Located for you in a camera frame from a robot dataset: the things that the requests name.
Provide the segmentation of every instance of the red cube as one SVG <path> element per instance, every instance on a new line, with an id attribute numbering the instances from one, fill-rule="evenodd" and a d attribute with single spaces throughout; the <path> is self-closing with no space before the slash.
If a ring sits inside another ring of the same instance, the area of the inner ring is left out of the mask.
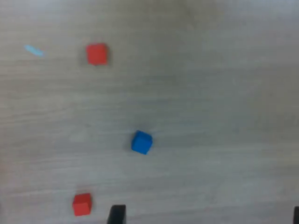
<path id="1" fill-rule="evenodd" d="M 104 43 L 90 44 L 86 47 L 89 64 L 108 64 L 108 47 Z"/>
<path id="2" fill-rule="evenodd" d="M 92 197 L 88 194 L 76 195 L 73 201 L 73 209 L 75 216 L 86 216 L 92 210 Z"/>

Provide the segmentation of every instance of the toy block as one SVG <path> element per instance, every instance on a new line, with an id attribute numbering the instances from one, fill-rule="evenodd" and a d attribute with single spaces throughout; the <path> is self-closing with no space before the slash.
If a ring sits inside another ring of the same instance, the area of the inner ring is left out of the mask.
<path id="1" fill-rule="evenodd" d="M 107 224 L 126 224 L 126 205 L 115 204 L 111 207 Z"/>
<path id="2" fill-rule="evenodd" d="M 132 140 L 132 150 L 146 155 L 153 144 L 153 138 L 150 134 L 137 131 Z"/>
<path id="3" fill-rule="evenodd" d="M 76 195 L 73 200 L 73 210 L 75 216 L 89 215 L 92 210 L 91 195 L 89 193 Z"/>
<path id="4" fill-rule="evenodd" d="M 87 61 L 93 65 L 108 64 L 108 47 L 104 43 L 90 44 L 86 47 Z"/>

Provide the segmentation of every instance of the blue cube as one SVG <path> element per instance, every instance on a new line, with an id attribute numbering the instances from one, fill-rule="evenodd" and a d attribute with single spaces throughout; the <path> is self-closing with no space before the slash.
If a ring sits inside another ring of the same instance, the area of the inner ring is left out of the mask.
<path id="1" fill-rule="evenodd" d="M 150 134 L 137 131 L 132 140 L 132 150 L 146 155 L 153 144 L 153 138 Z"/>

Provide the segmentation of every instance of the light blue streak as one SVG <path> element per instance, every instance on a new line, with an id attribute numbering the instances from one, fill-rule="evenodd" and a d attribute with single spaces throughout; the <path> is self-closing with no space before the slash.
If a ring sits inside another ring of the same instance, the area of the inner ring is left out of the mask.
<path id="1" fill-rule="evenodd" d="M 40 49 L 37 49 L 31 45 L 24 45 L 24 48 L 36 56 L 39 56 L 39 57 L 43 56 L 43 52 Z"/>

